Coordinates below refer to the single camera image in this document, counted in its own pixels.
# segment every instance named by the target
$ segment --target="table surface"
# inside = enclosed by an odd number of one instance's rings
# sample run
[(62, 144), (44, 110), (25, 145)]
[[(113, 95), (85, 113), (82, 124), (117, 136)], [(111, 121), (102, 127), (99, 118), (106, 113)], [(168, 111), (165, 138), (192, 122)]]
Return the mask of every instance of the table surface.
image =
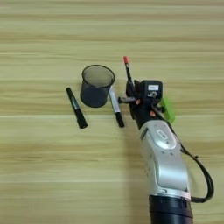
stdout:
[[(122, 57), (135, 79), (158, 79), (174, 128), (211, 172), (215, 195), (192, 204), (195, 224), (224, 220), (224, 2), (221, 0), (1, 0), (0, 214), (3, 224), (149, 223), (138, 130), (122, 105), (80, 101), (81, 71), (110, 67), (124, 95)], [(70, 86), (87, 118), (79, 129)], [(206, 184), (185, 159), (192, 194)]]

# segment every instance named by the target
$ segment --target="black cable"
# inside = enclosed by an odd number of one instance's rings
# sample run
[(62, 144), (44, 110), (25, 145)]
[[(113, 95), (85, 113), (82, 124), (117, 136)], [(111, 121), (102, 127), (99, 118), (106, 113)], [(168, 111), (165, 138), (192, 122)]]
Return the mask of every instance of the black cable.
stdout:
[[(158, 110), (152, 106), (152, 110), (154, 111), (154, 113), (157, 115), (157, 117), (165, 122), (167, 122), (158, 112)], [(167, 122), (167, 124), (169, 125), (172, 133), (178, 138), (178, 135), (175, 133), (173, 127), (171, 126), (171, 124), (169, 122)], [(211, 177), (211, 175), (209, 174), (209, 172), (207, 171), (206, 167), (199, 161), (199, 157), (198, 156), (194, 156), (192, 153), (190, 153), (186, 147), (180, 142), (181, 148), (182, 148), (182, 152), (185, 153), (187, 156), (189, 156), (190, 158), (192, 158), (197, 165), (199, 166), (199, 168), (202, 170), (204, 177), (206, 179), (206, 184), (207, 184), (207, 194), (204, 198), (199, 198), (199, 197), (191, 197), (192, 202), (195, 203), (204, 203), (208, 200), (210, 200), (213, 196), (214, 196), (214, 182), (213, 179)]]

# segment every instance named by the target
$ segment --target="red marker cap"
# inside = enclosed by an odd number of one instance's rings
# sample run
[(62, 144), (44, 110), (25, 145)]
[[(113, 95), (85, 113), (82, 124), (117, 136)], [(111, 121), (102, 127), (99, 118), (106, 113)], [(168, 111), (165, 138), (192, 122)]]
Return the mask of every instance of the red marker cap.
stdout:
[(128, 64), (129, 63), (129, 58), (127, 56), (124, 56), (123, 61), (124, 61), (125, 64)]

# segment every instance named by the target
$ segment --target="mesh cup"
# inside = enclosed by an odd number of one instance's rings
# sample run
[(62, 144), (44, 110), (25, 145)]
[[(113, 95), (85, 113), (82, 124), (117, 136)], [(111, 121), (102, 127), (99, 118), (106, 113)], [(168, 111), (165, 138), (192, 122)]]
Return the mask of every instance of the mesh cup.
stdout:
[(82, 71), (80, 98), (91, 108), (103, 106), (108, 99), (109, 89), (115, 82), (114, 73), (105, 66), (87, 66)]

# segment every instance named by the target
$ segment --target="green part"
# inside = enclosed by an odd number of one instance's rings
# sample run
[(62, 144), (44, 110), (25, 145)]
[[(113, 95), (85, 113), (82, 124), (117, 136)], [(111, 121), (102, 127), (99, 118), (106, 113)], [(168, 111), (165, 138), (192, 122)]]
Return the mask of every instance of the green part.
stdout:
[(162, 107), (164, 107), (164, 109), (165, 109), (165, 112), (164, 112), (165, 120), (170, 123), (173, 123), (175, 121), (175, 114), (174, 114), (172, 104), (169, 101), (169, 99), (164, 96), (160, 102), (160, 105)]

